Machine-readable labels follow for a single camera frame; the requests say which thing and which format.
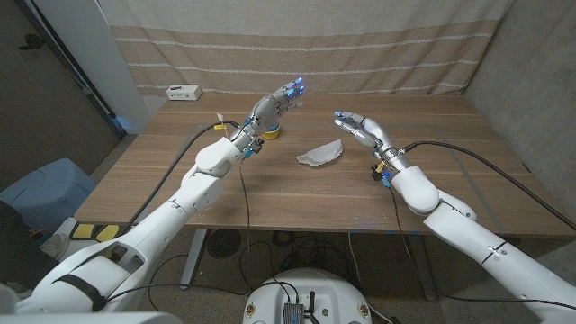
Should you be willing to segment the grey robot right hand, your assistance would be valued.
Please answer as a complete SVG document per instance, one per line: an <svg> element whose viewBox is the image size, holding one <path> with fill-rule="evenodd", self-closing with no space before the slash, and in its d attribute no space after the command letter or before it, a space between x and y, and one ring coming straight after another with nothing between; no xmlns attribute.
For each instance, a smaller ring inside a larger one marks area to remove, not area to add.
<svg viewBox="0 0 576 324"><path fill-rule="evenodd" d="M377 121L354 112L336 111L334 114L334 123L350 133L362 146L371 149L388 168L401 172L412 167Z"/></svg>

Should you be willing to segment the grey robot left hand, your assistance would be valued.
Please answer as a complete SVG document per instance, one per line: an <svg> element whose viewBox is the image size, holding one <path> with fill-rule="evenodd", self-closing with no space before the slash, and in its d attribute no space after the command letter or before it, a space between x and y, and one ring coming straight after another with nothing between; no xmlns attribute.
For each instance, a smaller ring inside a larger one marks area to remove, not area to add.
<svg viewBox="0 0 576 324"><path fill-rule="evenodd" d="M303 106L299 97L304 92L302 77L281 86L275 92L262 97L252 108L243 125L236 129L229 140L244 151L257 137L276 126L281 116Z"/></svg>

